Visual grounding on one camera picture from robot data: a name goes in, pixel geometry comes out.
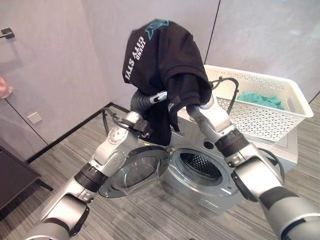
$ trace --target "green cloth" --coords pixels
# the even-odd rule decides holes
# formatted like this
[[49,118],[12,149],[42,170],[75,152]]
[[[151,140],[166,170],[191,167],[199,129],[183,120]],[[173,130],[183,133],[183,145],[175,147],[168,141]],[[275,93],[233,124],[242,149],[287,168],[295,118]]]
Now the green cloth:
[[237,97],[237,100],[259,104],[274,109],[285,110],[281,105],[281,99],[276,96],[262,96],[257,93],[244,91],[243,94]]

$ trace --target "metal robot arm segment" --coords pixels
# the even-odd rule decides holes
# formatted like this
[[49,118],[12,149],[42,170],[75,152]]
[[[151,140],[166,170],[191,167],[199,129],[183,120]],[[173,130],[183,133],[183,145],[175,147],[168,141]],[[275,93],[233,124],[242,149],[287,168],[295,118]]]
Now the metal robot arm segment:
[[231,123],[215,97],[205,106],[187,106],[206,138],[214,143],[242,195],[259,202],[267,221],[281,240],[320,239],[320,213],[307,200],[283,187],[271,162]]
[[167,92],[150,97],[138,92],[132,97],[134,108],[124,118],[121,124],[124,128],[115,126],[111,129],[88,163],[52,197],[41,213],[40,224],[27,233],[25,240],[68,240],[79,232],[89,214],[87,204],[108,177],[121,168],[128,153],[136,146],[138,136],[127,130],[129,125],[134,126],[142,120],[139,110],[147,111],[166,98]]

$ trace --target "gray carpet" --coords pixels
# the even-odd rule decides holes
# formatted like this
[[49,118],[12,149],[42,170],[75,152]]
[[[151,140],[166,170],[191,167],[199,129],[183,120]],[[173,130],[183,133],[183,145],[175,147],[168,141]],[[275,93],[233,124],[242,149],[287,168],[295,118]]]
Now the gray carpet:
[[[311,103],[315,117],[298,127],[298,165],[285,186],[320,206],[320,95]],[[105,140],[101,116],[31,163],[57,190],[76,174]],[[0,239],[20,240],[36,224],[51,192],[33,185],[0,212]],[[90,204],[90,215],[74,240],[273,240],[257,203],[244,201],[221,216],[206,210],[165,183],[136,197]]]

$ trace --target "washing machine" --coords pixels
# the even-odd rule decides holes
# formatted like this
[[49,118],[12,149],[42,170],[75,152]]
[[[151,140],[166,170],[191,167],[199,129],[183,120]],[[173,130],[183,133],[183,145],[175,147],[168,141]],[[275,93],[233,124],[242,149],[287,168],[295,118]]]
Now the washing machine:
[[[166,147],[169,166],[161,180],[218,215],[244,200],[230,176],[233,168],[227,165],[184,108],[178,112],[178,125],[180,132],[172,131],[170,145]],[[246,138],[258,148],[275,154],[285,172],[297,164],[296,129],[276,143],[257,137]]]
[[[170,145],[150,145],[128,140],[115,154],[126,156],[122,167],[99,189],[106,198],[138,195],[150,190],[159,180],[216,214],[222,214],[244,200],[231,178],[229,167],[214,144],[206,140],[185,108],[178,112],[180,132],[172,131]],[[117,136],[119,127],[110,135]],[[275,154],[287,172],[297,164],[297,131],[294,129],[274,143],[246,136],[258,148]]]

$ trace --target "white laundry basket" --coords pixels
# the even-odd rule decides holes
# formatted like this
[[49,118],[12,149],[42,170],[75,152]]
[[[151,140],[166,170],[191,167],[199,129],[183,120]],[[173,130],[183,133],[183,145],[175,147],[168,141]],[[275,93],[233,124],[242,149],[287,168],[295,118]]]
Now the white laundry basket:
[[[204,66],[209,81],[234,78],[238,81],[238,94],[250,92],[282,100],[284,110],[235,100],[230,112],[231,121],[244,134],[278,141],[303,119],[314,116],[299,86],[292,80],[225,67]],[[222,82],[212,91],[219,104],[226,110],[235,91],[231,81]]]

